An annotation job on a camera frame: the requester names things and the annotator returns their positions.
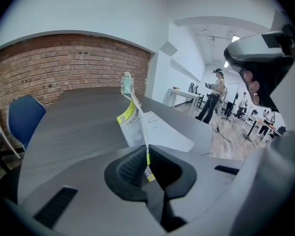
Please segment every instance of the white paper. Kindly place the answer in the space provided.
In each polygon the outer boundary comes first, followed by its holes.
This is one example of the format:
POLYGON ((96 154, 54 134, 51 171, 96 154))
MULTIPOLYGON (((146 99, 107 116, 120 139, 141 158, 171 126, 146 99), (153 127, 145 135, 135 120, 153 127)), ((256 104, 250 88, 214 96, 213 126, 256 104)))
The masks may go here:
POLYGON ((138 117, 138 109, 132 100, 128 109, 117 118, 117 121, 129 147, 145 144, 138 117))
POLYGON ((192 140, 172 128, 154 112, 144 113, 144 118, 150 144, 183 152, 189 152, 193 148, 195 143, 192 140))

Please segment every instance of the woman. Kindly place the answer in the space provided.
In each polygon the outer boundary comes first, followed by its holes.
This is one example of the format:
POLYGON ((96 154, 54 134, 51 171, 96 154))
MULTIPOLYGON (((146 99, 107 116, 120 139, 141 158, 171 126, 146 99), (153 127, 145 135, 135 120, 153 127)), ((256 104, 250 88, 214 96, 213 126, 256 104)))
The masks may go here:
MULTIPOLYGON (((275 122, 275 115, 274 112, 272 111, 272 109, 264 110, 264 123, 271 125, 274 124, 275 122)), ((258 133, 258 136, 261 136, 261 133, 264 134, 264 136, 266 135, 267 131, 269 130, 269 128, 265 125, 263 125, 258 133)))
POLYGON ((247 97, 246 97, 246 92, 244 92, 244 95, 238 105, 238 111, 237 114, 235 115, 235 117, 237 117, 238 119, 241 116, 241 112, 244 110, 245 107, 247 107, 247 97))
POLYGON ((207 110, 207 116, 204 118, 203 122, 209 124, 214 108, 219 100, 221 93, 224 90, 224 72, 222 69, 218 68, 215 70, 215 76, 217 77, 217 81, 215 84, 207 84, 206 87, 212 90, 212 93, 208 96, 205 106, 203 107, 201 113, 196 117, 198 120, 202 120, 205 116, 207 110))

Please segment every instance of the hand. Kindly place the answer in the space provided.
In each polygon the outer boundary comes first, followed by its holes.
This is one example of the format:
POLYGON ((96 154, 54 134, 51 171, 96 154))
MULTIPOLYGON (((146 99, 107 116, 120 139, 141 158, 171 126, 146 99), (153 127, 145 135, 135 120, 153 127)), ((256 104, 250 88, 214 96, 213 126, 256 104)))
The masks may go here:
POLYGON ((259 104, 260 98, 259 96, 256 94, 257 91, 260 88, 260 84, 258 81, 253 81, 253 74, 251 71, 245 71, 244 73, 244 80, 248 85, 249 88, 249 93, 251 96, 251 99, 253 100, 253 102, 255 104, 259 104))

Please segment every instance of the black pants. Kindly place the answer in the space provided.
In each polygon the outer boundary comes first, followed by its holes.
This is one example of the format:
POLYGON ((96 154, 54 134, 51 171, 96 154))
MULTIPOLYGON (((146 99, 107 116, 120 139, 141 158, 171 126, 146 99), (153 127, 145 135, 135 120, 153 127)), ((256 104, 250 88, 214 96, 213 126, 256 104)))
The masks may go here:
POLYGON ((244 110, 244 108, 238 108, 237 114, 235 115, 235 117, 237 117, 239 119, 241 112, 244 110))
POLYGON ((208 113, 203 120, 204 123, 208 124, 212 118, 213 111, 214 111, 214 108, 215 108, 217 102, 218 102, 218 96, 215 94, 210 94, 208 96, 205 106, 203 107, 201 113, 196 117, 196 119, 202 120, 202 118, 205 116, 205 114, 208 110, 208 113))
POLYGON ((268 128, 267 126, 263 125, 262 128, 261 128, 260 131, 259 131, 259 134, 261 134, 261 133, 263 132, 264 135, 266 135, 266 133, 267 133, 268 130, 269 130, 269 128, 268 128))
POLYGON ((227 116, 227 117, 229 117, 230 115, 231 115, 231 113, 232 113, 232 110, 233 110, 233 103, 232 102, 228 102, 227 103, 227 105, 226 105, 226 111, 225 111, 225 115, 227 116))

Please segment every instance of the finger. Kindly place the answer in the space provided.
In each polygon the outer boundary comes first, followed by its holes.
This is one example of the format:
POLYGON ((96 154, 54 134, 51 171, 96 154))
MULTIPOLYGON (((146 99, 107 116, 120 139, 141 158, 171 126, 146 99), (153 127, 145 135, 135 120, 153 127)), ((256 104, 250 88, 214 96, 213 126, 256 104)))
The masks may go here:
POLYGON ((260 84, 258 81, 254 81, 253 83, 249 85, 249 91, 251 93, 256 93, 259 90, 259 88, 260 88, 260 84))
POLYGON ((259 104, 260 98, 259 98, 259 96, 257 94, 254 95, 253 101, 254 101, 255 104, 257 104, 257 105, 259 104))
POLYGON ((245 73, 244 73, 244 80, 246 82, 251 82, 252 81, 252 78, 253 78, 252 72, 245 71, 245 73))

